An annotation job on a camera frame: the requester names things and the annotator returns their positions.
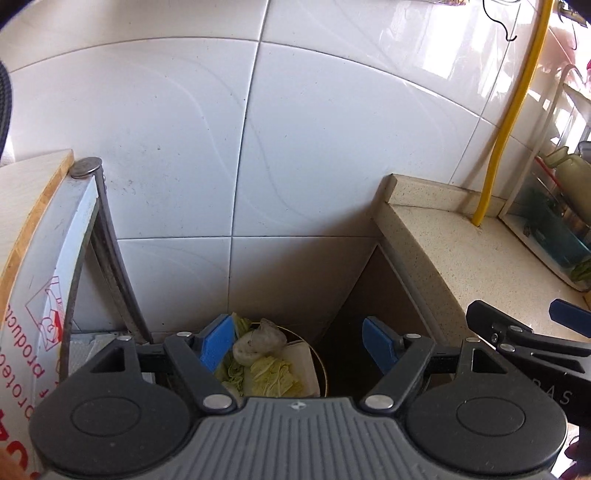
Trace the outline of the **clear plastic bag corner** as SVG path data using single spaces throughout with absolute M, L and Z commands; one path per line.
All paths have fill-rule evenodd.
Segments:
M 287 337 L 270 320 L 262 319 L 259 327 L 246 332 L 232 346 L 232 355 L 239 365 L 250 367 L 264 356 L 280 352 L 287 345 Z

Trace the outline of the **pale cabbage leaf pieces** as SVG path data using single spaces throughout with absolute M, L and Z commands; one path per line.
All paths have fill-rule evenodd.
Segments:
M 252 325 L 252 321 L 238 314 L 233 313 L 231 317 L 235 324 L 235 341 L 246 332 L 259 327 L 259 323 Z M 280 352 L 264 356 L 252 366 L 245 367 L 235 361 L 231 348 L 214 371 L 214 376 L 237 400 L 252 396 L 297 397 L 300 383 L 290 373 L 290 363 L 280 359 Z

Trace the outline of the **white foam takeout box back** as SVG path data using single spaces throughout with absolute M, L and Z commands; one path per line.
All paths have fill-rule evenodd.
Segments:
M 318 376 L 315 373 L 311 348 L 307 342 L 287 343 L 280 352 L 280 359 L 290 363 L 290 373 L 300 383 L 297 394 L 295 394 L 297 397 L 315 398 L 321 396 L 320 383 L 318 383 Z

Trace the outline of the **black trash bin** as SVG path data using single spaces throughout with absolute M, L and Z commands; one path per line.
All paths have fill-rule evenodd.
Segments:
M 327 395 L 327 373 L 314 348 L 267 319 L 225 316 L 207 335 L 201 361 L 238 401 Z

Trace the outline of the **green pepper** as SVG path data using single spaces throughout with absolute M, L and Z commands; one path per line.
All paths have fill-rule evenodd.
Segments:
M 588 258 L 578 263 L 570 272 L 570 279 L 573 282 L 589 281 L 591 279 L 591 259 Z

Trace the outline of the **teal plastic basin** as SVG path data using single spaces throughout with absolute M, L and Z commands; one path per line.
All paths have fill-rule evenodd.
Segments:
M 590 257 L 589 248 L 554 212 L 555 203 L 533 191 L 525 201 L 526 225 L 544 251 L 562 268 L 574 268 Z

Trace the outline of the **white dish rack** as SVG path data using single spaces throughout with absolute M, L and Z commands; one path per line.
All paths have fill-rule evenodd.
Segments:
M 564 67 L 553 98 L 545 102 L 533 151 L 526 160 L 499 219 L 564 283 L 579 292 L 588 292 L 590 280 L 573 282 L 570 279 L 573 268 L 560 267 L 535 240 L 526 225 L 525 201 L 531 192 L 540 192 L 555 203 L 552 207 L 554 212 L 590 250 L 590 224 L 577 215 L 566 195 L 535 160 L 537 155 L 543 159 L 563 146 L 567 146 L 571 154 L 577 154 L 590 162 L 590 93 L 586 89 L 583 75 L 573 64 Z

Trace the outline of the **red handled utensil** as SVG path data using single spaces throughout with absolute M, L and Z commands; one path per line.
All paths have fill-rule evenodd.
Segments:
M 546 165 L 546 163 L 544 162 L 544 160 L 542 159 L 542 157 L 539 156 L 539 155 L 537 155 L 535 157 L 535 160 L 538 163 L 538 165 L 540 166 L 540 168 L 546 173 L 546 175 L 554 182 L 554 184 L 559 189 L 561 189 L 562 186 L 561 186 L 560 182 L 558 181 L 556 175 L 554 174 L 553 170 Z

